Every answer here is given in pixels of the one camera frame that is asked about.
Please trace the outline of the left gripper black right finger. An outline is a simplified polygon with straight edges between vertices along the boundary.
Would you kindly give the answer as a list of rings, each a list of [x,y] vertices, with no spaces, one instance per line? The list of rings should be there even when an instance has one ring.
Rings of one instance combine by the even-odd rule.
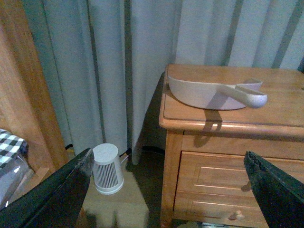
[[[270,228],[304,226],[304,184],[254,152],[244,166],[251,190]]]

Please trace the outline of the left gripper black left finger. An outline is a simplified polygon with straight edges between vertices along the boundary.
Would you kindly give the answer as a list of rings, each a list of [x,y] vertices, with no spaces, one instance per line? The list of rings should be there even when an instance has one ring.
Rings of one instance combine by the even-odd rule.
[[[90,183],[94,154],[85,149],[0,211],[2,228],[73,228]]]

